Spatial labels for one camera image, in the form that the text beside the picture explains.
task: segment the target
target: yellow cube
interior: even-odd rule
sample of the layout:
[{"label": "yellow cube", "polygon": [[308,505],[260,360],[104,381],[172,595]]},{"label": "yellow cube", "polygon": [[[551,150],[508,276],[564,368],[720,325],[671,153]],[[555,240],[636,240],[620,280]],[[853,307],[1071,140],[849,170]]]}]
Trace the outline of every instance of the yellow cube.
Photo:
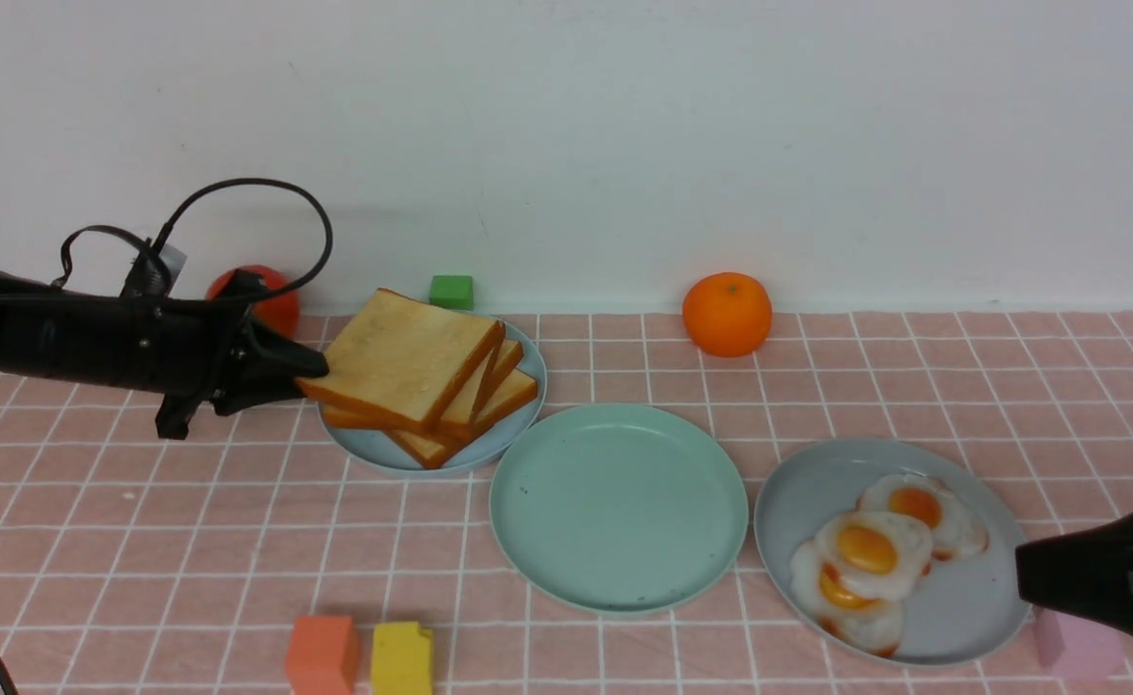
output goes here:
[{"label": "yellow cube", "polygon": [[384,621],[369,660],[374,695],[433,695],[433,633],[418,621]]}]

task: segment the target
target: gray plate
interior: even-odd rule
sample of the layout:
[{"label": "gray plate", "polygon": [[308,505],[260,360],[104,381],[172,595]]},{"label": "gray plate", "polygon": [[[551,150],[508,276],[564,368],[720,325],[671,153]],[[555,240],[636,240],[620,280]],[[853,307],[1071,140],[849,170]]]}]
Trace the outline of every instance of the gray plate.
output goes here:
[{"label": "gray plate", "polygon": [[[905,638],[893,659],[880,659],[832,637],[802,612],[789,586],[789,559],[828,518],[853,510],[862,490],[897,472],[938,477],[980,515],[990,549],[956,562],[935,562],[906,599]],[[844,650],[887,664],[940,668],[981,659],[1016,636],[1029,603],[1017,596],[1013,550],[1025,532],[1013,512],[978,478],[946,458],[886,439],[835,439],[809,446],[777,466],[756,502],[756,543],[782,595],[806,621]]]},{"label": "gray plate", "polygon": [[[537,422],[540,406],[545,404],[545,359],[537,350],[536,344],[523,333],[522,330],[511,324],[505,324],[505,336],[517,339],[523,345],[523,358],[519,361],[518,370],[537,380],[537,399],[531,404],[522,406],[516,413],[511,413],[493,430],[479,437],[466,446],[465,450],[454,455],[437,471],[426,471],[416,463],[416,458],[409,457],[407,451],[400,449],[398,444],[387,439],[382,432],[376,430],[337,430],[329,424],[322,423],[327,430],[327,434],[342,446],[347,452],[359,458],[360,463],[372,469],[382,471],[393,477],[407,478],[431,478],[431,477],[454,477],[465,475],[469,471],[496,460],[502,451],[522,434],[523,431]],[[322,408],[318,406],[318,417],[322,417]]]},{"label": "gray plate", "polygon": [[705,593],[742,549],[749,511],[725,450],[650,406],[579,406],[511,446],[493,534],[546,594],[595,613],[664,611]]}]

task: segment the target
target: plate rim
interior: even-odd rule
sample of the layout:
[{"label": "plate rim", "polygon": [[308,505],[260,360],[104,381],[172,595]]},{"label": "plate rim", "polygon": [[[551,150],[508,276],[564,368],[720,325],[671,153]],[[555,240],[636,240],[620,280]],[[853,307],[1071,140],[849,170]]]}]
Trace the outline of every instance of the plate rim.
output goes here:
[{"label": "plate rim", "polygon": [[[773,472],[770,472],[770,474],[768,475],[768,477],[765,478],[765,482],[760,484],[759,493],[756,495],[755,510],[752,511],[752,533],[756,536],[756,550],[759,553],[759,561],[765,565],[765,575],[768,576],[768,579],[770,582],[773,582],[773,586],[777,588],[778,594],[782,594],[782,599],[789,604],[789,607],[792,608],[792,610],[794,610],[794,612],[799,617],[799,620],[802,621],[802,624],[804,624],[806,626],[808,626],[808,628],[813,629],[815,633],[821,634],[821,636],[826,637],[833,644],[837,644],[837,646],[841,646],[843,647],[843,650],[849,651],[850,654],[855,654],[858,656],[862,656],[862,659],[876,661],[876,663],[885,664],[889,668],[928,670],[929,672],[938,672],[938,670],[954,669],[962,664],[969,664],[973,663],[974,661],[980,661],[998,651],[1004,650],[1005,646],[1008,646],[1008,643],[1012,643],[1013,639],[1016,639],[1017,634],[1021,634],[1021,629],[1024,628],[1025,620],[1029,619],[1030,612],[1033,610],[1033,607],[1031,607],[1031,604],[1026,603],[1024,600],[1021,600],[1020,596],[1017,597],[1017,603],[1020,603],[1021,605],[1019,610],[1019,612],[1021,612],[1021,620],[1019,620],[1016,629],[1013,629],[1011,630],[1011,633],[1005,634],[1005,636],[999,638],[999,641],[996,642],[994,646],[988,647],[986,651],[982,651],[981,653],[978,653],[972,656],[966,656],[966,659],[942,661],[940,663],[931,663],[931,664],[919,663],[919,661],[889,659],[888,656],[879,656],[876,654],[871,654],[870,652],[864,652],[862,650],[859,650],[859,647],[852,646],[852,644],[850,644],[849,642],[845,642],[836,636],[833,636],[833,634],[828,634],[826,629],[819,627],[816,620],[811,619],[810,616],[802,612],[799,604],[789,594],[787,587],[783,587],[782,585],[780,585],[780,582],[777,582],[777,577],[773,575],[769,560],[770,550],[765,550],[765,543],[766,543],[765,534],[761,534],[759,532],[760,528],[759,519],[761,516],[760,510],[765,508],[764,503],[765,493],[772,488],[773,480],[777,477],[778,472],[782,471],[782,466],[784,466],[787,463],[791,463],[792,460],[794,460],[794,458],[802,457],[802,455],[804,454],[809,454],[813,450],[821,448],[830,448],[832,446],[836,444],[893,446],[894,448],[915,449],[920,454],[929,455],[929,457],[937,458],[937,460],[940,460],[942,463],[945,463],[948,466],[951,466],[952,469],[956,472],[956,474],[971,478],[973,483],[981,485],[982,489],[987,490],[987,492],[991,494],[994,500],[999,502],[999,507],[1002,507],[1004,511],[1007,511],[1008,517],[1011,517],[1013,520],[1016,520],[1016,515],[1013,514],[1013,510],[1008,509],[1007,502],[1005,502],[1003,498],[999,497],[999,494],[996,494],[995,491],[990,489],[990,485],[982,483],[982,480],[979,478],[977,475],[972,474],[972,472],[965,471],[964,467],[956,465],[956,463],[948,460],[948,458],[943,457],[940,454],[936,454],[929,449],[923,448],[923,446],[911,444],[908,443],[908,441],[902,441],[900,439],[879,439],[878,437],[835,437],[834,439],[824,439],[821,441],[817,441],[816,443],[804,446],[804,448],[799,449],[798,451],[789,455],[789,458],[786,458],[785,460],[777,463],[777,466],[775,466]],[[1029,537],[1025,536],[1025,529],[1021,528],[1020,523],[1015,523],[1014,525],[1015,528],[1017,529],[1017,536],[1012,537],[1012,540],[1008,541],[1011,541],[1013,549],[1016,549],[1016,545],[1024,544],[1024,542],[1029,542]]]},{"label": "plate rim", "polygon": [[[519,329],[518,325],[514,325],[513,322],[504,320],[504,317],[502,316],[488,315],[479,312],[466,312],[466,311],[460,311],[460,313],[485,316],[485,317],[491,317],[491,320],[501,321],[502,325],[504,325],[505,328],[505,334],[508,334],[508,338],[511,338],[512,333],[514,333],[514,338],[517,338],[518,341],[523,345],[525,348],[523,359],[528,359],[528,357],[533,357],[533,359],[535,359],[535,364],[537,365],[540,375],[535,375],[535,378],[533,378],[537,380],[537,398],[536,400],[533,400],[533,404],[536,405],[536,408],[535,412],[531,414],[530,422],[528,422],[527,426],[525,426],[522,431],[514,432],[514,434],[509,440],[501,441],[501,443],[495,444],[491,450],[486,450],[479,454],[472,460],[452,465],[451,461],[454,460],[454,457],[452,457],[449,458],[449,460],[446,460],[446,463],[443,464],[443,466],[440,467],[440,469],[433,469],[433,471],[400,469],[400,467],[386,466],[385,464],[382,463],[368,460],[368,458],[360,457],[360,455],[349,449],[335,435],[337,427],[329,425],[327,422],[325,422],[325,419],[323,418],[322,415],[323,404],[316,404],[316,413],[318,413],[318,422],[322,423],[322,427],[327,433],[327,437],[331,439],[332,443],[343,449],[344,452],[347,452],[356,463],[367,466],[372,471],[382,472],[382,474],[386,474],[403,480],[434,480],[443,477],[462,476],[469,474],[469,472],[471,471],[479,469],[479,467],[487,466],[488,464],[497,460],[497,458],[500,458],[501,455],[505,452],[505,450],[510,449],[511,444],[514,444],[514,441],[519,440],[519,437],[523,435],[523,432],[527,432],[533,426],[536,426],[538,424],[538,418],[540,417],[540,410],[544,409],[545,396],[547,396],[550,385],[550,368],[547,365],[545,365],[545,357],[544,355],[540,354],[539,345],[536,342],[536,340],[533,340],[527,333],[523,333],[523,330]],[[365,432],[381,432],[381,431],[369,430]]]},{"label": "plate rim", "polygon": [[[578,413],[578,410],[586,410],[586,413],[596,413],[596,410],[611,410],[611,412],[616,410],[617,413],[622,413],[622,410],[625,410],[625,413],[649,413],[649,410],[651,410],[651,413],[658,413],[659,415],[665,415],[665,417],[673,418],[674,421],[684,424],[687,427],[690,427],[690,431],[696,431],[699,433],[699,435],[704,437],[704,439],[707,439],[709,443],[712,443],[713,448],[716,449],[716,452],[719,454],[721,460],[725,460],[730,464],[730,471],[733,471],[733,482],[735,484],[735,490],[740,490],[740,492],[742,492],[742,494],[740,494],[740,497],[742,497],[743,500],[742,503],[743,523],[742,525],[740,525],[742,532],[735,534],[735,536],[738,537],[738,542],[734,543],[733,552],[731,553],[731,551],[726,551],[725,557],[722,558],[726,560],[726,562],[724,565],[721,565],[722,567],[721,571],[716,573],[716,576],[712,577],[712,579],[709,579],[707,584],[699,585],[699,587],[697,587],[692,593],[685,594],[685,596],[675,599],[674,601],[671,602],[656,603],[649,608],[637,608],[636,610],[607,610],[606,608],[595,608],[590,607],[589,604],[579,603],[571,601],[570,599],[557,596],[557,594],[554,594],[553,591],[550,591],[548,588],[540,586],[538,582],[534,582],[531,577],[529,577],[528,574],[525,573],[519,567],[517,560],[514,560],[514,558],[511,557],[508,546],[505,546],[504,542],[502,542],[501,532],[499,532],[499,523],[495,523],[495,519],[500,518],[500,515],[495,514],[495,505],[499,501],[500,495],[493,493],[493,490],[497,488],[500,476],[504,475],[502,471],[512,471],[511,466],[508,464],[508,461],[512,460],[512,458],[503,457],[502,460],[499,461],[497,469],[493,473],[493,478],[491,480],[491,494],[488,494],[488,515],[491,515],[491,523],[488,523],[488,527],[491,527],[491,532],[493,533],[493,537],[495,537],[499,550],[502,551],[502,557],[505,559],[506,562],[511,565],[511,567],[514,568],[514,571],[519,573],[519,576],[523,577],[525,582],[528,582],[528,585],[530,585],[536,591],[540,591],[540,593],[545,594],[545,596],[548,596],[554,601],[557,601],[559,603],[565,604],[565,607],[574,608],[576,610],[602,617],[615,617],[615,619],[633,619],[634,617],[648,616],[654,613],[664,613],[674,610],[674,608],[684,607],[684,604],[690,603],[691,601],[695,601],[696,599],[704,596],[704,594],[707,594],[709,590],[713,590],[713,587],[715,587],[718,584],[718,582],[725,579],[725,575],[731,570],[731,568],[734,568],[734,563],[739,561],[739,556],[742,554],[742,549],[743,545],[746,545],[747,536],[749,533],[751,533],[751,523],[752,523],[751,500],[749,500],[749,497],[747,495],[747,488],[746,484],[743,483],[742,474],[739,474],[739,467],[734,465],[733,457],[730,457],[730,454],[726,452],[724,446],[721,446],[719,441],[714,439],[712,434],[708,434],[708,432],[701,430],[701,427],[696,425],[693,422],[687,421],[687,418],[682,418],[681,415],[678,415],[675,413],[670,413],[668,410],[658,408],[658,406],[651,406],[647,404],[583,404],[579,406],[571,406],[570,408],[559,410],[559,413],[550,415],[550,417],[544,418],[540,422],[533,424],[533,426],[528,427],[528,430],[522,431],[521,434],[519,434],[518,437],[517,443],[511,444],[510,449],[514,449],[514,446],[519,444],[519,441],[526,440],[528,432],[537,430],[537,427],[539,427],[542,424],[552,422],[554,421],[554,418],[561,418],[562,415],[565,415],[568,413]],[[621,423],[611,421],[610,424],[621,424]]]}]

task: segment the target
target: egg yolk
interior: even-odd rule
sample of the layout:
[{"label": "egg yolk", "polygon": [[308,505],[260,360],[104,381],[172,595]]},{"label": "egg yolk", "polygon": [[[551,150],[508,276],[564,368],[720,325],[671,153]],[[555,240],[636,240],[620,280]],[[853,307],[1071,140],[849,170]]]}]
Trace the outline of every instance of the egg yolk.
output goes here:
[{"label": "egg yolk", "polygon": [[876,599],[863,599],[842,586],[841,574],[832,565],[824,565],[819,570],[819,594],[824,594],[833,607],[849,608],[852,611],[876,602]]},{"label": "egg yolk", "polygon": [[896,549],[883,533],[847,525],[837,533],[837,553],[850,565],[871,574],[888,574],[896,568]]},{"label": "egg yolk", "polygon": [[902,488],[888,494],[888,510],[919,519],[929,528],[940,525],[940,519],[945,516],[940,500],[921,488]]}]

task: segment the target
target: red tomato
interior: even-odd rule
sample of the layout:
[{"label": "red tomato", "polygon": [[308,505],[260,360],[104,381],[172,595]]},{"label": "red tomato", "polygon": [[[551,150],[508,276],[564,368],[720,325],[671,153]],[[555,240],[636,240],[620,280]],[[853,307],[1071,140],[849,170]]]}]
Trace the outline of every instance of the red tomato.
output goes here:
[{"label": "red tomato", "polygon": [[[228,271],[220,276],[218,280],[211,282],[211,288],[205,291],[205,298],[214,299],[219,295],[219,291],[223,289],[223,286],[231,280],[231,274],[236,273],[237,270],[261,274],[263,280],[266,281],[266,289],[280,289],[288,286],[288,278],[283,277],[279,271],[267,269],[266,265],[240,265],[239,269]],[[274,299],[259,302],[254,307],[254,316],[270,327],[271,330],[274,330],[275,333],[282,334],[283,338],[292,338],[296,334],[296,325],[301,321],[301,300],[297,298],[296,291],[283,296],[275,296]]]}]

